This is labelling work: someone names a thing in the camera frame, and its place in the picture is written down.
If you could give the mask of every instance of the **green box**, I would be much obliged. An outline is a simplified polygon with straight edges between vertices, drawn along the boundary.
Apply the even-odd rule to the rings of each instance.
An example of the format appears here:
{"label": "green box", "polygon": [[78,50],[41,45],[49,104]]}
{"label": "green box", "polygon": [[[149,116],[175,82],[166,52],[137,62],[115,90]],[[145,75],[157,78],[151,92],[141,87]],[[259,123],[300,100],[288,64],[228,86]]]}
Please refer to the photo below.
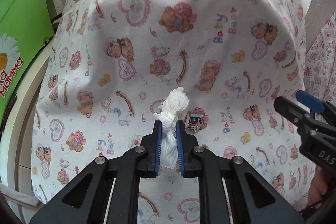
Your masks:
{"label": "green box", "polygon": [[0,0],[0,115],[24,71],[53,35],[46,0]]}

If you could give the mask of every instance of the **blue gripper tip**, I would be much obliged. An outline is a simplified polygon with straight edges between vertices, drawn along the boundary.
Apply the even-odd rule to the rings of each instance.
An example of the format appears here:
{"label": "blue gripper tip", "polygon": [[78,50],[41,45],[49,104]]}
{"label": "blue gripper tip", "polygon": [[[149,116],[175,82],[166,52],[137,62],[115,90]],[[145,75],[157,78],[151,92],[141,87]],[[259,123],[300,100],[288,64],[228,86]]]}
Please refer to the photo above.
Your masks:
{"label": "blue gripper tip", "polygon": [[309,107],[309,109],[311,109],[315,113],[319,114],[324,113],[325,107],[323,105],[323,102],[320,101],[319,99],[316,99],[307,92],[304,92],[303,90],[299,90],[296,93],[296,100],[298,100],[298,102],[300,102],[301,104],[304,104],[305,106]]}
{"label": "blue gripper tip", "polygon": [[181,176],[184,176],[184,152],[181,139],[181,129],[179,122],[176,123],[176,144],[177,144],[177,154],[178,154],[178,163],[180,167]]}
{"label": "blue gripper tip", "polygon": [[160,123],[158,133],[157,133],[157,142],[156,142],[156,151],[155,151],[155,175],[158,176],[160,169],[160,159],[161,159],[161,141],[162,141],[162,124]]}

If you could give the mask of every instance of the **crumpled tissue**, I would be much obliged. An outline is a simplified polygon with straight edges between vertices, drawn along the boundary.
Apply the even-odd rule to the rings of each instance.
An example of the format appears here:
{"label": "crumpled tissue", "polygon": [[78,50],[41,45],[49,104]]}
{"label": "crumpled tissue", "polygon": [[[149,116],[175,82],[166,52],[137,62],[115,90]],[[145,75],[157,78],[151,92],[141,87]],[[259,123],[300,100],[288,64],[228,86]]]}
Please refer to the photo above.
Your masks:
{"label": "crumpled tissue", "polygon": [[189,99],[184,88],[178,87],[170,92],[166,100],[159,106],[161,113],[154,113],[156,120],[162,123],[162,142],[160,165],[174,169],[178,159],[176,144],[176,122],[184,120]]}

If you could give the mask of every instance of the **black clamp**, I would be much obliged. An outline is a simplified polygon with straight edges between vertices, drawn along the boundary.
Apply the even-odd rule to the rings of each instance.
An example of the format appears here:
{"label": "black clamp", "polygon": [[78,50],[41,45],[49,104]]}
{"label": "black clamp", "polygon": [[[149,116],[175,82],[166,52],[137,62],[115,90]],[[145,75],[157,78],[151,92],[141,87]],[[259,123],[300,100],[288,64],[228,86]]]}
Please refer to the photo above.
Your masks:
{"label": "black clamp", "polygon": [[[161,132],[161,122],[156,121],[153,133],[144,136],[140,146],[111,160],[97,157],[38,211],[30,223],[40,224],[48,219],[49,224],[63,224],[70,217],[72,224],[102,224],[107,214],[107,224],[136,224],[140,177],[157,175]],[[177,123],[176,137],[182,146],[181,174],[199,180],[201,224],[230,223],[223,178],[235,224],[305,223],[242,157],[225,159],[199,146],[196,137],[185,132],[182,121]]]}
{"label": "black clamp", "polygon": [[[283,96],[274,100],[275,111],[298,127],[302,142],[300,153],[329,174],[336,175],[335,107],[302,90],[296,93],[296,98],[311,110],[310,113]],[[321,114],[329,124],[315,120],[315,113]]]}

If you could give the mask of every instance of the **printed fabric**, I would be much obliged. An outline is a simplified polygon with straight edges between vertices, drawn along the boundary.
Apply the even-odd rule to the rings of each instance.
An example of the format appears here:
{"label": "printed fabric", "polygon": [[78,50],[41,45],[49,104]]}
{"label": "printed fabric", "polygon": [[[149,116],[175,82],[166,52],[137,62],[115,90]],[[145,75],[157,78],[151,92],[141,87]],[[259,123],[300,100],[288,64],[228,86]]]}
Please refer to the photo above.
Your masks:
{"label": "printed fabric", "polygon": [[306,92],[336,104],[335,14],[327,21],[306,56]]}
{"label": "printed fabric", "polygon": [[[305,51],[301,0],[67,0],[36,106],[35,195],[46,203],[95,157],[139,145],[182,86],[203,114],[199,144],[241,155],[294,204],[315,166],[273,102],[305,89]],[[140,192],[138,223],[199,222],[198,180],[178,165]]]}

